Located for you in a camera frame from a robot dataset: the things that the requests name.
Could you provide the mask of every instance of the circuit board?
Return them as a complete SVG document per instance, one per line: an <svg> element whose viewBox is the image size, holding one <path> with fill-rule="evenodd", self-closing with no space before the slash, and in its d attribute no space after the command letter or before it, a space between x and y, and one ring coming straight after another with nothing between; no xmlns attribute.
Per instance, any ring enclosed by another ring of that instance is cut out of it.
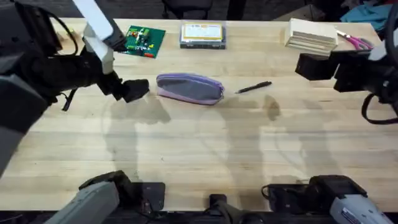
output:
<svg viewBox="0 0 398 224"><path fill-rule="evenodd" d="M129 55L156 58L166 31L147 27L130 26L126 34Z"/></svg>

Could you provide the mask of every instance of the pen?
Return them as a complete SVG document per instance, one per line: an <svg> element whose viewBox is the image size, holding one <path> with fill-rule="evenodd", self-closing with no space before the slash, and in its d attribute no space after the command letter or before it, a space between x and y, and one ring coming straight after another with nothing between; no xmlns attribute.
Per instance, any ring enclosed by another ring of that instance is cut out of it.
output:
<svg viewBox="0 0 398 224"><path fill-rule="evenodd" d="M236 94L244 93L244 92L247 92L247 91L250 91L250 90L255 90L255 89L258 89L258 88L261 88L261 87L269 86L271 84L272 84L272 82L266 81L266 82L258 83L257 85L254 85L254 86L249 86L249 87L243 88L241 90L236 91L235 93Z"/></svg>

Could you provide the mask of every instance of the pencil case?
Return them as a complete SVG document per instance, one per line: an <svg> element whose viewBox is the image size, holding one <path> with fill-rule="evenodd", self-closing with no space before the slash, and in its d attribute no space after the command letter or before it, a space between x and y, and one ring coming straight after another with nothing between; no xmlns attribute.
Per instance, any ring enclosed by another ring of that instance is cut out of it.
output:
<svg viewBox="0 0 398 224"><path fill-rule="evenodd" d="M223 98L221 82L191 73L168 73L156 78L160 96L200 105L214 105Z"/></svg>

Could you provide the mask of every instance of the wooden tabletop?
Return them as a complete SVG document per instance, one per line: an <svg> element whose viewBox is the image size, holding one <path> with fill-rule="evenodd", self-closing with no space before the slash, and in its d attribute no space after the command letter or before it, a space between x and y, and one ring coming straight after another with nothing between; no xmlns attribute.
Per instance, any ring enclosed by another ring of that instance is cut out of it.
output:
<svg viewBox="0 0 398 224"><path fill-rule="evenodd" d="M267 209L260 188L308 181L319 174L351 177L384 211L398 211L398 126L361 117L366 92L338 93L334 81L309 82L294 70L300 51L285 48L285 22L227 22L227 50L178 45L179 21L116 20L166 30L156 59L115 54L126 79L147 78L151 93L125 104L97 86L49 108L24 138L0 180L0 210L58 210L85 180L122 169L133 181L164 182L166 210L201 210L209 194L239 208ZM65 19L81 34L82 19ZM380 43L369 24L339 30ZM65 32L56 26L66 38ZM69 40L63 42L72 51ZM340 38L339 49L353 49ZM192 72L219 80L225 98L200 106L156 95L155 78ZM241 95L263 81L274 84ZM388 118L372 103L370 115Z"/></svg>

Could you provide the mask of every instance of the scissors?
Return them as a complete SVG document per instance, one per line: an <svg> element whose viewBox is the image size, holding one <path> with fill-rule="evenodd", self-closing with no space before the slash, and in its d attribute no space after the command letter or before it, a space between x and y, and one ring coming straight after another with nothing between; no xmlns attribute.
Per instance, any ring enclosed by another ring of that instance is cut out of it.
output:
<svg viewBox="0 0 398 224"><path fill-rule="evenodd" d="M370 50L373 49L373 44L364 39L364 38L357 38L352 35L348 35L342 31L337 30L337 34L344 37L344 39L348 40L352 43L356 50Z"/></svg>

